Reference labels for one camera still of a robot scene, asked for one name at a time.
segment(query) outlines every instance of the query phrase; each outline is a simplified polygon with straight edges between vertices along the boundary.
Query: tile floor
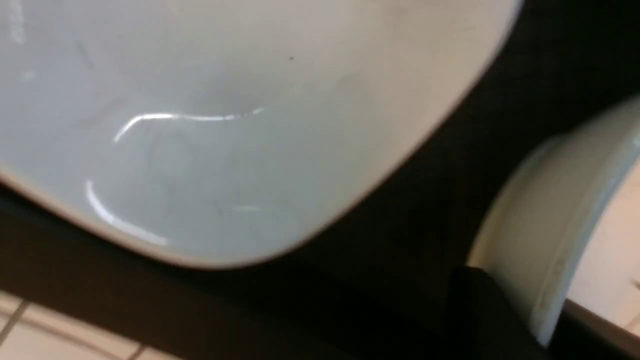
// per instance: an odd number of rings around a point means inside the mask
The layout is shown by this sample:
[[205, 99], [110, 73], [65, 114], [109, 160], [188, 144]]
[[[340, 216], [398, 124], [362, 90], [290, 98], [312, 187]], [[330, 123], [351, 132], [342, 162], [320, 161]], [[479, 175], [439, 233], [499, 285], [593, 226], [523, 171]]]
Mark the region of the tile floor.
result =
[[0, 291], [0, 360], [179, 360]]

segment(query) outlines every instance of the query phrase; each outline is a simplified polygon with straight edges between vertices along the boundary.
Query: grout line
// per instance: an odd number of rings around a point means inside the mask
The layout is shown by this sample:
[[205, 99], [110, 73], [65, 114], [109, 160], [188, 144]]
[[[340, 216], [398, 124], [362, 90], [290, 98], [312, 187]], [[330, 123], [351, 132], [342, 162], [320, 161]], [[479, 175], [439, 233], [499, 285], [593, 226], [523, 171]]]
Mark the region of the grout line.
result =
[[626, 331], [633, 331], [633, 330], [634, 330], [634, 327], [636, 327], [636, 325], [638, 324], [638, 322], [640, 322], [640, 313], [636, 314], [636, 315], [634, 316], [634, 318], [633, 318], [633, 319], [631, 319], [631, 321], [629, 321], [629, 323], [627, 323], [627, 324], [624, 326], [624, 329], [625, 329]]
[[13, 312], [13, 314], [11, 314], [11, 317], [9, 317], [9, 321], [7, 321], [6, 325], [0, 331], [0, 346], [2, 346], [4, 341], [7, 339], [15, 324], [20, 321], [20, 318], [22, 317], [22, 314], [24, 314], [24, 311], [27, 309], [27, 307], [29, 307], [29, 302], [27, 300], [23, 300], [20, 305], [18, 305], [18, 308]]
[[127, 360], [136, 360], [140, 357], [140, 355], [142, 355], [145, 349], [147, 349], [147, 346], [144, 344], [140, 344], [140, 346], [138, 346], [138, 349], [133, 354], [131, 354], [131, 356], [129, 356]]
[[110, 360], [122, 360], [120, 357], [118, 357], [117, 355], [112, 354], [111, 352], [108, 352], [107, 350], [104, 350], [103, 348], [98, 347], [97, 345], [91, 344], [85, 340], [79, 339], [77, 337], [75, 337], [72, 334], [68, 334], [64, 331], [55, 329], [54, 327], [48, 326], [48, 325], [43, 325], [40, 324], [39, 322], [27, 319], [27, 318], [23, 318], [20, 321], [21, 324], [30, 327], [32, 329], [36, 329], [42, 332], [46, 332], [47, 334], [54, 336], [56, 338], [62, 339], [62, 340], [66, 340], [74, 345], [79, 345], [80, 347], [84, 347], [90, 351], [96, 352], [98, 354], [100, 354], [103, 357], [106, 357], [107, 359]]

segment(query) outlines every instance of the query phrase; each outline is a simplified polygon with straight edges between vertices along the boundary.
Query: white floor tile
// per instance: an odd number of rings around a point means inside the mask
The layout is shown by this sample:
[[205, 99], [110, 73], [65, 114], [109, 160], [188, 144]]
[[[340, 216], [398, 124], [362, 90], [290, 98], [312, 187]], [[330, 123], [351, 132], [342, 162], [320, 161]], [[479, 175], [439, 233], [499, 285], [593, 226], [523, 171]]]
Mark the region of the white floor tile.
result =
[[0, 347], [0, 360], [113, 360], [113, 357], [19, 322]]
[[138, 358], [138, 360], [180, 360], [179, 358], [165, 354], [153, 348], [146, 349]]
[[8, 314], [13, 314], [13, 312], [18, 308], [21, 302], [21, 299], [0, 291], [0, 311]]
[[133, 354], [139, 346], [137, 342], [38, 305], [30, 305], [22, 317], [71, 335], [122, 359]]

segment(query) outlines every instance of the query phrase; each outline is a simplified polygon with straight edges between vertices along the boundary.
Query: tiled wall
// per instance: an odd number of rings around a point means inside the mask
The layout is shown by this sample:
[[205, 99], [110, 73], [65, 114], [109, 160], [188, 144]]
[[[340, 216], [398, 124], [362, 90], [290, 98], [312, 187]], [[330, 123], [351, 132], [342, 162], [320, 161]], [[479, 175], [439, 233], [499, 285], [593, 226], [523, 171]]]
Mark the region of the tiled wall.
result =
[[179, 360], [0, 291], [0, 360]]

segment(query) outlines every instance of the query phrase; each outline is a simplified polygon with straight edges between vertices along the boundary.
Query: white ceramic surface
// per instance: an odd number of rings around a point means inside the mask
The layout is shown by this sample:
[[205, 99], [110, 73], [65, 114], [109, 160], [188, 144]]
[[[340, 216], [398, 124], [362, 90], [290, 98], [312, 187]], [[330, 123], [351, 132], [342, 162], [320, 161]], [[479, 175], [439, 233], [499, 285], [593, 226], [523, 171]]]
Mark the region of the white ceramic surface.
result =
[[543, 345], [585, 246], [639, 154], [635, 98], [540, 147], [486, 217], [468, 263], [496, 279]]
[[270, 258], [434, 130], [519, 4], [2, 0], [0, 178], [155, 258]]
[[610, 201], [567, 297], [592, 313], [640, 335], [640, 164]]

